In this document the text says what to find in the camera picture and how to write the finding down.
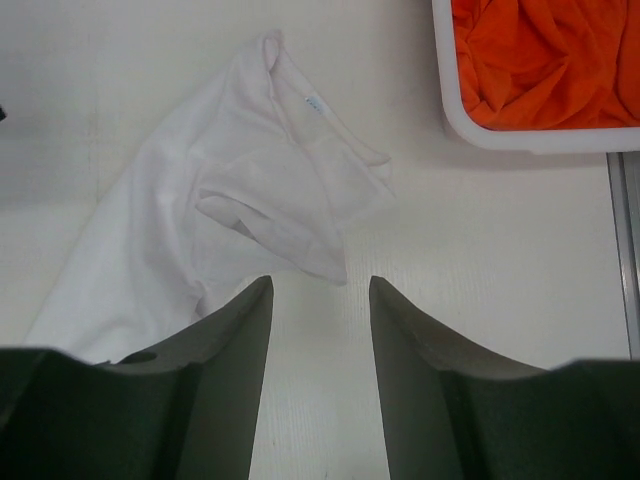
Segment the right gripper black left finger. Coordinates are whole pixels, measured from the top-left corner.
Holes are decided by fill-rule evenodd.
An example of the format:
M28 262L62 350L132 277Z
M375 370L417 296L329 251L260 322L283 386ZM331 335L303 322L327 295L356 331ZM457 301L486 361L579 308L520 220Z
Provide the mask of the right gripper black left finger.
M274 289L269 277L117 363L1 353L5 479L245 479Z

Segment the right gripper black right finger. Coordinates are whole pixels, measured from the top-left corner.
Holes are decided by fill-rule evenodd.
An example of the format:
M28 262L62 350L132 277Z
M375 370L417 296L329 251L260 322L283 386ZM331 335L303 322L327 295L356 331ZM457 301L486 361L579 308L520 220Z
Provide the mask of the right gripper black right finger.
M370 322L394 479L635 479L639 365L551 370L497 354L373 277Z

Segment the white t shirt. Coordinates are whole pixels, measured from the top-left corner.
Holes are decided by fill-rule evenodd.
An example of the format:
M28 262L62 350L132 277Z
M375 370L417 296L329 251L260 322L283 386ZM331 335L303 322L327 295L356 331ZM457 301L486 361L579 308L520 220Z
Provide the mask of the white t shirt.
M390 179L390 158L346 128L266 32L145 141L25 342L119 361L218 310L249 277L344 284L344 231L391 200Z

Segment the white plastic basket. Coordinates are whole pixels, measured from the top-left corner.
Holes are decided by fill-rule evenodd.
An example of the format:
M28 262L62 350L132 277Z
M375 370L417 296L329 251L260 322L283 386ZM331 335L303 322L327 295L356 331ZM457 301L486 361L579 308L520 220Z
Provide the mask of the white plastic basket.
M452 3L432 3L435 47L440 80L443 125L447 135L490 151L528 152L535 155L634 152L639 150L639 129L608 128L543 131L494 131L467 115L460 91Z

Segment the orange t shirt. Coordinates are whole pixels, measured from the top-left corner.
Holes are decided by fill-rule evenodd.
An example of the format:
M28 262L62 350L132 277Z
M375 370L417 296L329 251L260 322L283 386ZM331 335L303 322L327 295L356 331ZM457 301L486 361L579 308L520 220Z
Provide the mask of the orange t shirt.
M461 100L498 131L639 124L636 1L455 1Z

